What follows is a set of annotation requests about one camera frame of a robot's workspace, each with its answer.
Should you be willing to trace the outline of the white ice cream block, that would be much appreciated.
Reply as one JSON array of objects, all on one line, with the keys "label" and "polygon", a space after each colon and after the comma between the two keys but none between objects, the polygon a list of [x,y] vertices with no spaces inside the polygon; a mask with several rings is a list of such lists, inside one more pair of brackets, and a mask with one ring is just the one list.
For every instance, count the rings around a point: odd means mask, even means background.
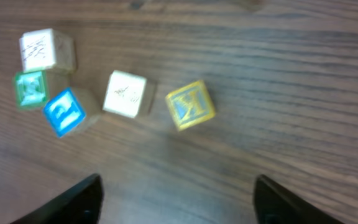
[{"label": "white ice cream block", "polygon": [[149,113],[157,82],[140,75],[115,70],[109,77],[103,110],[128,118]]}]

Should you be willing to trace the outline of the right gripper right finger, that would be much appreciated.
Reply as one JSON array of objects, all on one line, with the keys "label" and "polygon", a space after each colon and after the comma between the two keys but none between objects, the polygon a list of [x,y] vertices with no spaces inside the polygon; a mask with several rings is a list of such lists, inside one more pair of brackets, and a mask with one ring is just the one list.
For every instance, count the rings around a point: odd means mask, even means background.
[{"label": "right gripper right finger", "polygon": [[266,175],[258,175],[253,204],[259,224],[343,224]]}]

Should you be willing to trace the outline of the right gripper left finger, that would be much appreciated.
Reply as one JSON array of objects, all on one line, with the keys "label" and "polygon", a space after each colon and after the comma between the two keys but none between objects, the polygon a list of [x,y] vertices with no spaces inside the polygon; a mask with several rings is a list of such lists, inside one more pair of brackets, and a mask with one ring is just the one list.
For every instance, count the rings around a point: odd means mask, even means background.
[{"label": "right gripper left finger", "polygon": [[103,198],[101,176],[92,174],[12,224],[98,224]]}]

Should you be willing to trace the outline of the yellow letter K block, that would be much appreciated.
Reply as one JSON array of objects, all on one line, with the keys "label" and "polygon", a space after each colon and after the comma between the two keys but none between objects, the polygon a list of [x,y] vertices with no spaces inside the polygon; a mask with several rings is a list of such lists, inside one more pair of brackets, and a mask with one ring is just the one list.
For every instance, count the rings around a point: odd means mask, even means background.
[{"label": "yellow letter K block", "polygon": [[178,131],[215,117],[216,110],[203,80],[170,92],[165,101]]}]

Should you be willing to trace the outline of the blue letter P block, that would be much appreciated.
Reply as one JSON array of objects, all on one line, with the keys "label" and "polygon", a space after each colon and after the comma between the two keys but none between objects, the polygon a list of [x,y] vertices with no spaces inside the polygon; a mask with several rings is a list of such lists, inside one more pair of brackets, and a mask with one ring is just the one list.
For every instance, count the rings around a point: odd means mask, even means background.
[{"label": "blue letter P block", "polygon": [[97,122],[102,107],[92,92],[71,86],[52,98],[43,112],[55,134],[62,138],[82,132]]}]

